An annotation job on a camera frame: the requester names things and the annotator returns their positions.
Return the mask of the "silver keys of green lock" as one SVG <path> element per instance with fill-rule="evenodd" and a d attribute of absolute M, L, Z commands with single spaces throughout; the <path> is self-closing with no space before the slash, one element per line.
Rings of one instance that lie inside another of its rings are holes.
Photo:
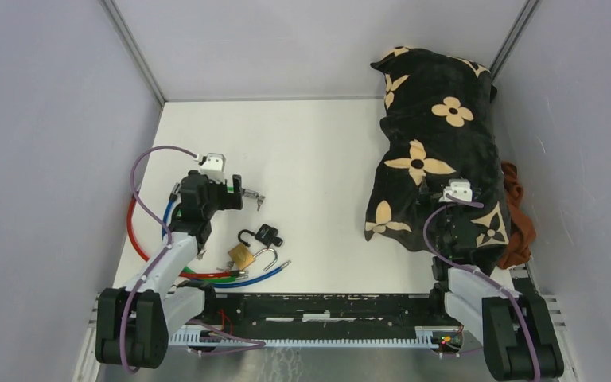
<path fill-rule="evenodd" d="M 244 197 L 252 199 L 256 203 L 256 210 L 259 211 L 265 201 L 265 196 L 261 193 L 252 189 L 243 189 L 242 194 Z"/>

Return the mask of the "black padlock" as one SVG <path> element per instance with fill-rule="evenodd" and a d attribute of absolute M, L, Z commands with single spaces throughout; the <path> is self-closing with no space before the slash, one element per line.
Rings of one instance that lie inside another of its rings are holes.
<path fill-rule="evenodd" d="M 269 224 L 262 224 L 257 232 L 253 232 L 248 229 L 243 229 L 238 232 L 238 241 L 249 248 L 251 244 L 243 238 L 243 235 L 251 236 L 265 247 L 281 247 L 284 244 L 283 238 L 278 236 L 278 229 L 270 226 Z"/>

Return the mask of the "green cable lock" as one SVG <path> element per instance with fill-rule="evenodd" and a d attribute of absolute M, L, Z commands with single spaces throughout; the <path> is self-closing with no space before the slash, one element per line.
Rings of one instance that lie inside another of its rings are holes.
<path fill-rule="evenodd" d="M 181 205 L 169 201 L 163 218 L 165 218 L 165 216 L 169 217 L 169 227 L 172 228 L 174 221 L 181 219 Z M 234 283 L 246 278 L 246 275 L 241 275 L 241 271 L 221 271 L 216 273 L 197 274 L 188 267 L 184 268 L 180 276 L 185 279 L 221 284 Z"/>

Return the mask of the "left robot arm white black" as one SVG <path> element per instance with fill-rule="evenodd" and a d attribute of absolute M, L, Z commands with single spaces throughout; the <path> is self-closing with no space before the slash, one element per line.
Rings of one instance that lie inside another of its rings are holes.
<path fill-rule="evenodd" d="M 99 295 L 95 357 L 103 364 L 157 368 L 164 360 L 171 334 L 190 318 L 212 322 L 218 302 L 208 286 L 194 284 L 171 291 L 181 272 L 204 249 L 214 214 L 243 208 L 242 178 L 217 182 L 197 170 L 181 180 L 179 202 L 160 251 L 119 288 Z"/>

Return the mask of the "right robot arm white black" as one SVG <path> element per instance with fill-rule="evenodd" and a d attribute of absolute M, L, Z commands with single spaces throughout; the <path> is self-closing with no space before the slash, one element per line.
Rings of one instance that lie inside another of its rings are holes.
<path fill-rule="evenodd" d="M 456 319 L 470 329 L 497 381 L 541 381 L 563 376 L 566 362 L 546 300 L 536 293 L 510 290 L 478 267 L 447 259 L 432 245 L 428 228 L 449 207 L 447 204 L 433 211 L 422 228 L 429 251 L 446 265 L 448 291 L 428 302 L 430 319 L 439 325 Z"/>

